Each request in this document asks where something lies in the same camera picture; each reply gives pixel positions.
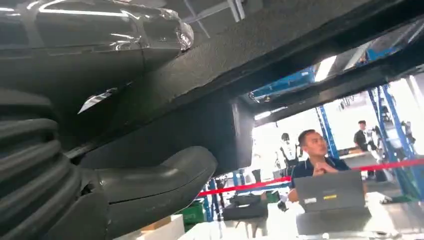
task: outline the dark blue polo shirt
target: dark blue polo shirt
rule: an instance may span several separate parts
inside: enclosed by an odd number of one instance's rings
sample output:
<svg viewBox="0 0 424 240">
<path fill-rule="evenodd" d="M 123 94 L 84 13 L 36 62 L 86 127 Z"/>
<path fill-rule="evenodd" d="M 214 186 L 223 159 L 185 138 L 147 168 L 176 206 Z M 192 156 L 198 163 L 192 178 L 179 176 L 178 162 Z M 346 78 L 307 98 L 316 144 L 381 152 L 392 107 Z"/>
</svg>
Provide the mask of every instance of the dark blue polo shirt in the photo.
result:
<svg viewBox="0 0 424 240">
<path fill-rule="evenodd" d="M 331 157 L 326 157 L 325 161 L 328 165 L 335 168 L 338 171 L 347 171 L 351 168 L 345 163 L 345 161 L 341 159 L 335 159 Z M 311 161 L 309 158 L 306 161 L 301 161 L 297 166 L 293 168 L 293 171 L 291 172 L 291 183 L 290 188 L 295 188 L 295 179 L 296 178 L 304 178 L 312 176 L 314 173 L 314 166 L 312 166 Z"/>
</svg>

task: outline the gray laptop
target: gray laptop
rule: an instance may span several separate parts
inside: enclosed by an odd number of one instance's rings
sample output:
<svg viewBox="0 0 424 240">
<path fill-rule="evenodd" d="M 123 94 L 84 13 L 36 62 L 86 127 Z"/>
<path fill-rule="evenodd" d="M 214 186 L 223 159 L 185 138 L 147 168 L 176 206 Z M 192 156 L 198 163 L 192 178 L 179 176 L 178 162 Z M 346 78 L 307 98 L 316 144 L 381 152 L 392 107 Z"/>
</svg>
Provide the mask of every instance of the gray laptop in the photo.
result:
<svg viewBox="0 0 424 240">
<path fill-rule="evenodd" d="M 360 171 L 340 171 L 294 181 L 305 212 L 365 207 Z"/>
</svg>

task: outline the sticker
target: sticker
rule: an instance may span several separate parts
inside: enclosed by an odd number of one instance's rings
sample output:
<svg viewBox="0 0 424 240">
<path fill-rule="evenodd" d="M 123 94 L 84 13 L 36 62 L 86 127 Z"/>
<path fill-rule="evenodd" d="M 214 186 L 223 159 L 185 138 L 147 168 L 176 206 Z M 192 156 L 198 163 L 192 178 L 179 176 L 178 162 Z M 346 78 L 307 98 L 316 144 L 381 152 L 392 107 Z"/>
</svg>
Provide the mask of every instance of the sticker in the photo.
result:
<svg viewBox="0 0 424 240">
<path fill-rule="evenodd" d="M 336 199 L 336 198 L 337 198 L 337 195 L 336 194 L 324 196 L 324 200 Z"/>
<path fill-rule="evenodd" d="M 304 200 L 304 202 L 305 202 L 305 204 L 313 204 L 313 203 L 316 203 L 316 202 L 317 202 L 317 199 L 316 199 L 315 197 L 312 197 L 312 198 L 306 198 L 306 199 Z"/>
</svg>

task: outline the cardboard box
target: cardboard box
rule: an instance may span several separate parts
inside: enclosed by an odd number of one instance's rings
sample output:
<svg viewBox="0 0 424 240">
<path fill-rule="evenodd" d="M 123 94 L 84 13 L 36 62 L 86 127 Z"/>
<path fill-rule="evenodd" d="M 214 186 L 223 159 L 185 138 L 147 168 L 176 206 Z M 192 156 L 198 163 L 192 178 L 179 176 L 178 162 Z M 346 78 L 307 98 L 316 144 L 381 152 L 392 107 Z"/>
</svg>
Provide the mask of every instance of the cardboard box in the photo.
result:
<svg viewBox="0 0 424 240">
<path fill-rule="evenodd" d="M 183 215 L 165 217 L 146 228 L 149 230 L 139 229 L 114 240 L 177 240 L 185 233 Z"/>
<path fill-rule="evenodd" d="M 154 222 L 154 223 L 152 223 L 148 226 L 141 228 L 141 231 L 142 232 L 143 231 L 152 231 L 152 230 L 158 229 L 162 226 L 165 226 L 165 225 L 169 224 L 170 222 L 171 222 L 171 216 L 167 216 L 165 218 L 162 218 L 159 221 L 156 221 L 156 222 Z"/>
</svg>

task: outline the man's hand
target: man's hand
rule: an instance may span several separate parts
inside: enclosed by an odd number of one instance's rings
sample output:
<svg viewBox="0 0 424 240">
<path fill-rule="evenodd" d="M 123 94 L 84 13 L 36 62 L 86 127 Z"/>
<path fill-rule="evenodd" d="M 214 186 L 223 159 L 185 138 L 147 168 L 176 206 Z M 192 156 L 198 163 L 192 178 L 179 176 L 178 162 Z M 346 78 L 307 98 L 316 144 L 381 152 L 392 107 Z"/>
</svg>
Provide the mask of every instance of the man's hand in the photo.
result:
<svg viewBox="0 0 424 240">
<path fill-rule="evenodd" d="M 328 165 L 326 162 L 317 162 L 313 168 L 313 176 L 315 176 L 315 171 L 317 171 L 317 175 L 320 172 L 324 173 L 337 173 L 338 171 L 334 168 L 332 168 L 330 165 Z"/>
<path fill-rule="evenodd" d="M 323 175 L 323 174 L 325 174 L 325 173 L 326 173 L 326 171 L 324 171 L 324 169 L 314 167 L 314 168 L 313 168 L 312 177 L 320 176 L 320 175 Z"/>
</svg>

